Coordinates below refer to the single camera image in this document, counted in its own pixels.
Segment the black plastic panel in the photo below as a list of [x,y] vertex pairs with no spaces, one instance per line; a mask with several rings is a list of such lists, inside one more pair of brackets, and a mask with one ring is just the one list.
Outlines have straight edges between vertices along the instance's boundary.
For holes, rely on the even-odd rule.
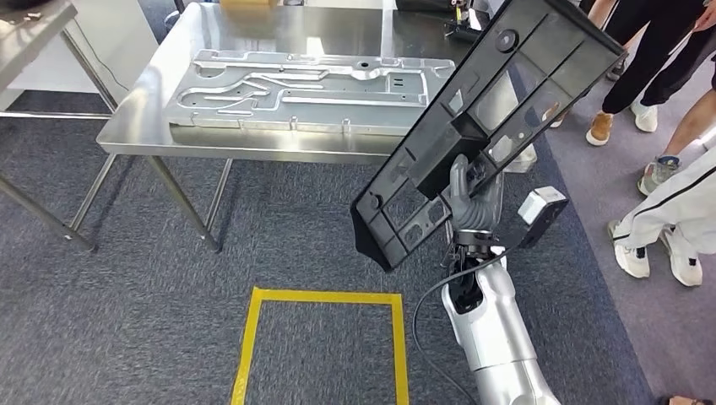
[[[449,169],[504,170],[623,50],[567,0],[506,1],[453,76],[351,206],[355,246],[385,270],[450,217]],[[410,196],[410,203],[403,201]],[[436,207],[442,215],[436,215]],[[396,209],[403,211],[396,217]]]

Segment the yellow tape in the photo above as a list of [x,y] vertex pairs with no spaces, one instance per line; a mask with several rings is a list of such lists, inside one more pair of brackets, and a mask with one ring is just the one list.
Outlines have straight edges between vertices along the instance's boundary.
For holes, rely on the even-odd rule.
[[258,313],[261,311],[262,295],[262,289],[253,288],[251,292],[251,302],[248,305],[247,323],[244,326],[244,339],[241,342],[239,371],[234,381],[234,393],[231,395],[231,405],[243,405],[246,399],[248,373],[251,369],[251,357],[253,356],[253,344],[256,340]]
[[339,291],[305,291],[293,289],[259,289],[253,288],[251,303],[248,307],[244,338],[241,344],[239,370],[236,373],[231,405],[243,405],[246,400],[246,389],[253,344],[256,340],[258,313],[262,301],[290,302],[322,302],[334,304],[381,304],[390,305],[393,323],[393,357],[395,366],[395,398],[398,405],[409,404],[408,367],[405,355],[405,331],[403,324],[403,301],[400,294],[384,293],[351,293]]
[[385,304],[393,303],[393,296],[399,294],[347,293],[339,291],[303,291],[299,289],[264,289],[265,301],[328,302],[339,304]]
[[403,300],[392,294],[390,311],[393,313],[393,363],[395,364],[395,399],[398,405],[408,405],[408,360],[405,355],[403,329]]

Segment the black stripe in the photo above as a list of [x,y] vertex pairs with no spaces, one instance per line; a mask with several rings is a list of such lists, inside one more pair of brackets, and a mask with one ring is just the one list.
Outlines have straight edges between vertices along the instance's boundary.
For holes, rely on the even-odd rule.
[[[688,186],[686,186],[686,187],[680,189],[678,192],[675,192],[674,194],[671,194],[671,195],[668,196],[667,198],[661,200],[658,204],[655,204],[655,205],[653,205],[652,207],[645,208],[645,209],[639,211],[638,213],[635,213],[635,214],[634,214],[634,218],[636,218],[637,215],[639,215],[640,213],[646,213],[647,211],[651,211],[651,210],[653,210],[653,209],[659,208],[659,207],[661,207],[662,205],[664,205],[664,204],[668,203],[669,201],[673,200],[674,198],[679,197],[681,194],[683,194],[683,193],[685,193],[685,192],[688,192],[688,191],[691,190],[693,187],[698,186],[698,184],[699,184],[700,182],[706,180],[706,178],[709,177],[710,175],[712,175],[714,172],[716,172],[716,166],[712,167],[709,171],[707,171],[706,173],[702,174],[701,177],[697,178],[692,184],[690,184],[690,185],[688,185]],[[616,238],[613,238],[612,240],[613,240],[613,241],[617,241],[617,240],[625,239],[625,238],[628,238],[629,235],[631,235],[631,234],[626,234],[626,235],[622,235],[622,236],[617,236]]]

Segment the cable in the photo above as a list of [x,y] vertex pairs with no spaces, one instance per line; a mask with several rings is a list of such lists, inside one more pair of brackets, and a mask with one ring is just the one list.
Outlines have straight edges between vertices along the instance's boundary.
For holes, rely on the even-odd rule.
[[117,76],[114,75],[114,72],[112,72],[112,70],[107,65],[105,65],[105,63],[100,59],[100,56],[97,55],[97,51],[95,51],[95,48],[90,43],[90,40],[87,38],[87,35],[84,34],[84,31],[82,31],[82,27],[79,26],[79,23],[77,21],[75,21],[75,25],[77,26],[79,33],[82,34],[82,36],[84,37],[84,40],[87,42],[87,46],[89,46],[89,48],[92,50],[92,53],[95,55],[95,59],[97,59],[97,62],[99,62],[100,65],[102,65],[103,67],[105,67],[107,72],[110,73],[110,75],[112,76],[112,79],[114,80],[114,83],[116,83],[119,87],[125,89],[128,92],[129,89],[127,88],[127,86],[119,83],[119,80],[117,80]]
[[425,299],[428,297],[428,295],[430,295],[431,293],[433,293],[433,292],[436,291],[437,289],[440,289],[443,285],[445,285],[445,284],[447,284],[447,283],[450,283],[450,282],[453,281],[455,278],[460,278],[460,277],[463,277],[463,276],[465,276],[465,275],[467,275],[467,274],[477,272],[477,271],[481,270],[482,268],[485,268],[485,267],[487,267],[487,266],[490,266],[491,264],[494,264],[494,263],[496,263],[496,262],[499,262],[503,257],[507,256],[508,253],[512,252],[512,251],[513,251],[514,249],[516,249],[517,247],[518,247],[518,245],[512,246],[512,247],[510,247],[509,249],[506,249],[503,253],[497,255],[496,257],[494,257],[494,258],[492,258],[492,259],[490,259],[490,260],[488,260],[488,261],[486,261],[486,262],[482,262],[482,263],[480,263],[479,265],[477,265],[477,266],[475,266],[475,267],[471,267],[471,268],[469,268],[469,269],[467,269],[467,270],[463,270],[462,272],[455,273],[455,274],[453,274],[452,276],[445,277],[444,279],[440,280],[437,284],[435,284],[435,285],[433,285],[432,287],[430,287],[430,288],[423,294],[422,297],[420,297],[420,300],[418,300],[418,305],[415,307],[415,312],[413,313],[413,321],[412,321],[411,329],[412,329],[412,331],[413,331],[413,340],[415,341],[415,346],[417,346],[417,348],[418,348],[418,352],[420,352],[420,354],[422,354],[423,359],[427,362],[427,364],[430,365],[430,367],[432,367],[432,369],[434,369],[435,371],[437,371],[437,373],[438,373],[439,375],[441,375],[443,378],[445,378],[445,380],[449,381],[450,384],[452,384],[453,386],[455,386],[455,388],[457,388],[458,391],[462,392],[463,395],[465,395],[465,396],[469,399],[470,403],[472,403],[473,405],[477,405],[477,401],[476,401],[474,398],[472,398],[472,396],[471,396],[471,395],[469,394],[469,392],[465,389],[465,387],[463,387],[462,385],[460,385],[459,382],[455,381],[450,375],[448,375],[448,373],[446,373],[445,371],[443,371],[437,364],[435,364],[432,360],[430,360],[430,358],[428,358],[428,356],[427,356],[427,353],[423,350],[422,346],[420,345],[420,340],[418,339],[418,324],[417,324],[418,312],[420,311],[420,307],[423,305],[423,302],[424,302]]

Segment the sock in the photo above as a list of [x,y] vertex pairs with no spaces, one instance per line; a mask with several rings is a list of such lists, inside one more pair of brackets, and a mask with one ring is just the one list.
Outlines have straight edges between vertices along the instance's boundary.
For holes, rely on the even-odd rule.
[[671,156],[670,154],[662,154],[661,156],[656,158],[656,161],[661,163],[662,165],[668,166],[678,166],[680,162],[678,156]]

